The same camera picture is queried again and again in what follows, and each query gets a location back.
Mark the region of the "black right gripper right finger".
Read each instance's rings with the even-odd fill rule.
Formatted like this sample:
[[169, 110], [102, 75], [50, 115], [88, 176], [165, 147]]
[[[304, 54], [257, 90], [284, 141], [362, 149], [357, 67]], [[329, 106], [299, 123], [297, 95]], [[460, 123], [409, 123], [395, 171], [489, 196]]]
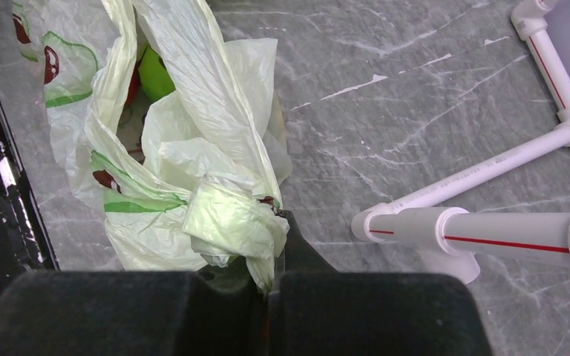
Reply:
[[476, 303], [444, 274], [340, 272], [290, 211], [269, 296], [270, 355], [491, 355]]

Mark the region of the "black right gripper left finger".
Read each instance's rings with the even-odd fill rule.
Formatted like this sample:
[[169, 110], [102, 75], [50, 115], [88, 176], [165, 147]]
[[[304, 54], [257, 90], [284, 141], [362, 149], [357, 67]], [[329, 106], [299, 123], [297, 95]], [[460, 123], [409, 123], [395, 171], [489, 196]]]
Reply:
[[198, 271], [37, 271], [0, 296], [0, 355], [264, 355], [238, 260]]

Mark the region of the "light green plastic bag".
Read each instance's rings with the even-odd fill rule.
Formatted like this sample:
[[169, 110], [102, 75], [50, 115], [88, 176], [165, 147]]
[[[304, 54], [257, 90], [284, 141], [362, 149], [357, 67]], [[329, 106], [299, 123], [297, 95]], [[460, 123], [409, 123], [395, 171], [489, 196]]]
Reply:
[[[15, 1], [12, 11], [23, 57], [44, 70], [55, 160], [73, 195], [104, 214], [122, 266], [242, 259], [271, 291], [292, 173], [278, 41], [226, 41], [206, 1]], [[175, 86], [156, 102], [137, 71], [147, 45]]]

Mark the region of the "green fake watermelon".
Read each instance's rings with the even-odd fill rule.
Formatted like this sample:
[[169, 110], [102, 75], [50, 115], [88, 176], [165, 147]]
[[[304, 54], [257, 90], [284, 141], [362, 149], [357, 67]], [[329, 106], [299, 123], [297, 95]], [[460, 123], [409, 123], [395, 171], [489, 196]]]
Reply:
[[162, 99], [175, 90], [163, 59], [149, 44], [143, 51], [137, 71], [142, 91], [152, 102]]

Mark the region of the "white PVC pipe frame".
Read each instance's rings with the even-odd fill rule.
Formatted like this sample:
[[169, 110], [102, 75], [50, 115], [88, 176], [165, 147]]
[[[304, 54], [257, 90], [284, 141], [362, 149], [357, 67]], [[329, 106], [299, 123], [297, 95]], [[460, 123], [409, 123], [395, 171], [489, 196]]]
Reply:
[[494, 115], [497, 138], [528, 135], [530, 117], [553, 110], [550, 131], [387, 203], [354, 216], [360, 240], [393, 241], [415, 248], [425, 268], [463, 283], [480, 273], [477, 256], [524, 260], [570, 268], [570, 42], [549, 30], [556, 9], [567, 1], [522, 1], [511, 23], [528, 52], [506, 50], [500, 66], [478, 65], [472, 83], [453, 85], [468, 68], [429, 63], [420, 68], [440, 81], [448, 107], [424, 123], [395, 149], [427, 144], [436, 129], [461, 148], [481, 148], [477, 124], [454, 120], [461, 110], [478, 123]]

